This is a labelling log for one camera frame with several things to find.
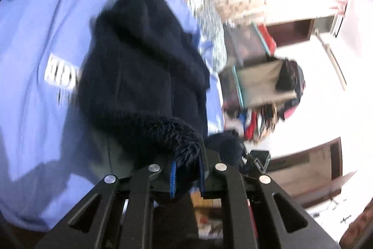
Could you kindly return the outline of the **dark navy fleece garment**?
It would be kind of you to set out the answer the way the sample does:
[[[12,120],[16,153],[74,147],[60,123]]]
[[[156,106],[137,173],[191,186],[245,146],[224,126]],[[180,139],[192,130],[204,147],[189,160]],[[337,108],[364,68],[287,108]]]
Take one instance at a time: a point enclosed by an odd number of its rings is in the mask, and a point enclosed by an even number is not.
[[[242,165],[236,133],[208,133],[209,78],[165,0],[117,0],[95,21],[78,102],[86,119],[119,143],[124,165],[161,165],[180,197],[200,178],[202,149]]]

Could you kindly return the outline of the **hanging colourful clothes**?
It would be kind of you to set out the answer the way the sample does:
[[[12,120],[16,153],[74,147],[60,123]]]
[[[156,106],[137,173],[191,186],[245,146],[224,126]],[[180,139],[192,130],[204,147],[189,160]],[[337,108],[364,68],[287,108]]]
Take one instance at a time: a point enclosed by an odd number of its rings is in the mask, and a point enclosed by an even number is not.
[[[297,105],[266,104],[255,109],[238,111],[234,118],[241,122],[243,139],[255,145],[274,132],[279,121],[288,119],[297,109]]]

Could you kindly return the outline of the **beige fabric storage box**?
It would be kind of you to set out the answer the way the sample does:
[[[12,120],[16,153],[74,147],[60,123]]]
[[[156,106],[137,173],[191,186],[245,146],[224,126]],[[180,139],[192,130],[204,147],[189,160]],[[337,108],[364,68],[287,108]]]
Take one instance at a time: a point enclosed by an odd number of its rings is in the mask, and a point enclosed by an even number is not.
[[[248,68],[232,68],[242,109],[266,104],[278,105],[297,97],[294,89],[276,89],[282,65],[283,60],[275,60]]]

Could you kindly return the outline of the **blue printed bed sheet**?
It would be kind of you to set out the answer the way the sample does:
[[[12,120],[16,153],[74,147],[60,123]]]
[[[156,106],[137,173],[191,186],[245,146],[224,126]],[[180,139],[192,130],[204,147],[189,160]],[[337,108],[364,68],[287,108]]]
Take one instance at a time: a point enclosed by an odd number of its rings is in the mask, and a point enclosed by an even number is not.
[[[115,0],[1,0],[1,213],[46,232],[105,175],[119,149],[76,98],[96,16]],[[213,44],[185,0],[166,0],[209,70]]]

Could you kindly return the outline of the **dark bag on box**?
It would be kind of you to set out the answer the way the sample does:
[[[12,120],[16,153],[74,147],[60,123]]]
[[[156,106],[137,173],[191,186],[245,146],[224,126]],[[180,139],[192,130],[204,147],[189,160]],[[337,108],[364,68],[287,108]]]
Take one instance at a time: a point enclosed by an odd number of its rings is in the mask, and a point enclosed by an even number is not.
[[[301,98],[305,88],[305,78],[302,68],[294,60],[285,59],[282,62],[279,78],[276,82],[276,90],[294,90],[298,98]]]

